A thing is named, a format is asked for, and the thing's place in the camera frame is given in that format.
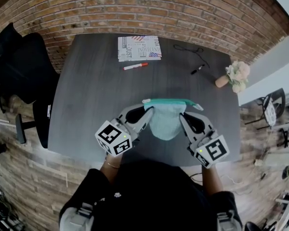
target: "black marker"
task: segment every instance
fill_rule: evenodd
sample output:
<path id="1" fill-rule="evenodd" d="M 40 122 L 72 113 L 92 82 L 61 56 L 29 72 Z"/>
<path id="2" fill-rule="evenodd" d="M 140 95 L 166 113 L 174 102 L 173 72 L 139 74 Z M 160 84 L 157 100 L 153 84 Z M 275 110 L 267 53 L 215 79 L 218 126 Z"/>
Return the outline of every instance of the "black marker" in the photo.
<path id="1" fill-rule="evenodd" d="M 201 65 L 199 68 L 195 69 L 194 71 L 191 72 L 191 75 L 197 73 L 202 67 L 204 67 L 205 65 Z"/>

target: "white wall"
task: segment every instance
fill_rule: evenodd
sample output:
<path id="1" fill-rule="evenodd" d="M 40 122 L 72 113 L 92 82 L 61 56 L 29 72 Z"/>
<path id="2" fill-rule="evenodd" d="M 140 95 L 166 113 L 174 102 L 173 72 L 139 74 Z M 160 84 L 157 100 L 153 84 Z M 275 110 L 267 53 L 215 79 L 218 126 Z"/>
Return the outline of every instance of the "white wall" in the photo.
<path id="1" fill-rule="evenodd" d="M 277 0 L 289 15 L 289 0 Z M 239 105 L 263 97 L 279 88 L 289 92 L 289 36 L 251 66 L 248 88 L 238 94 Z"/>

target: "pink vase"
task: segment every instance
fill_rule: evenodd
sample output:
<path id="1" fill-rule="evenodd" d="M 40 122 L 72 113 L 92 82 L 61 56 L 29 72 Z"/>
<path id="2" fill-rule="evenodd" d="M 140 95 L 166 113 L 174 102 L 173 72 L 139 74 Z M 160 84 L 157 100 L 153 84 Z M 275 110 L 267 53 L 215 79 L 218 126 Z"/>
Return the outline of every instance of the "pink vase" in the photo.
<path id="1" fill-rule="evenodd" d="M 223 75 L 221 77 L 219 77 L 216 81 L 215 81 L 215 85 L 218 88 L 223 87 L 224 85 L 226 85 L 229 82 L 229 79 L 226 75 Z"/>

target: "black sleeve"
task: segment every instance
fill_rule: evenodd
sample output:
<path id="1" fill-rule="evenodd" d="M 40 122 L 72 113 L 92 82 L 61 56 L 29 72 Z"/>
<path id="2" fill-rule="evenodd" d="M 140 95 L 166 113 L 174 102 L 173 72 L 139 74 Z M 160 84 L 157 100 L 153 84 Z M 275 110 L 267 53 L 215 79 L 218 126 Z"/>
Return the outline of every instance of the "black sleeve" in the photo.
<path id="1" fill-rule="evenodd" d="M 232 192 L 215 193 L 209 197 L 209 201 L 217 215 L 220 213 L 234 213 L 233 218 L 243 227 L 237 212 L 235 196 Z"/>
<path id="2" fill-rule="evenodd" d="M 61 209 L 59 221 L 67 208 L 80 208 L 82 203 L 93 206 L 95 202 L 103 198 L 109 191 L 110 183 L 107 177 L 97 169 L 90 169 L 74 195 Z"/>

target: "black shirt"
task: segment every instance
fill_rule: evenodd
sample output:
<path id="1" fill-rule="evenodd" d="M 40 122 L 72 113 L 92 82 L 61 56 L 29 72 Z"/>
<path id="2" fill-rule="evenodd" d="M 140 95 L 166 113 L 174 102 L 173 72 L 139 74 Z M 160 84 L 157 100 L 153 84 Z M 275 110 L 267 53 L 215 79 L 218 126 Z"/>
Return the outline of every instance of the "black shirt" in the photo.
<path id="1" fill-rule="evenodd" d="M 153 161 L 122 165 L 110 185 L 106 176 L 90 169 L 60 212 L 82 203 L 93 206 L 92 230 L 217 230 L 217 214 L 231 210 L 242 223 L 234 195 L 219 192 L 207 197 L 179 167 Z"/>

